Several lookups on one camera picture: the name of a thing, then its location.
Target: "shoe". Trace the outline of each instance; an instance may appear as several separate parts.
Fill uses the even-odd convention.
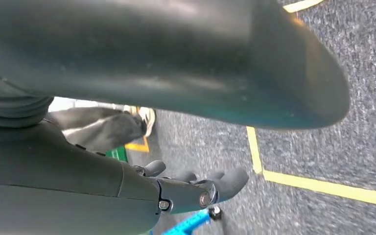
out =
[[[128,112],[128,113],[130,113],[130,114],[132,114],[132,115],[136,115],[136,114],[138,114],[138,109],[137,109],[136,106],[125,105],[125,106],[123,107],[123,111],[124,111],[124,112]]]
[[[145,137],[149,137],[152,133],[153,124],[155,124],[155,110],[151,108],[141,107],[139,109],[139,116],[146,123],[146,133]]]

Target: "person's leg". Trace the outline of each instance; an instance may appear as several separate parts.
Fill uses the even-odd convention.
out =
[[[49,113],[68,142],[104,153],[142,136],[149,136],[155,122],[153,109],[125,106],[124,111],[103,107],[71,108]]]

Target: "metal bolt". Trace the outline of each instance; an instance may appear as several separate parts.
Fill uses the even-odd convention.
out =
[[[208,192],[203,192],[200,195],[200,206],[202,208],[207,207],[211,202],[210,194]]]
[[[165,211],[169,208],[169,202],[167,201],[160,201],[159,202],[159,209]]]

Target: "green mat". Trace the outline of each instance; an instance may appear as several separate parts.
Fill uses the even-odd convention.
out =
[[[126,149],[124,148],[124,146],[107,151],[106,156],[128,163],[127,156],[126,156]]]

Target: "blue metal bar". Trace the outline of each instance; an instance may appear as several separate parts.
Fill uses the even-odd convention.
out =
[[[208,209],[203,209],[162,235],[190,235],[192,231],[210,219],[210,211]]]

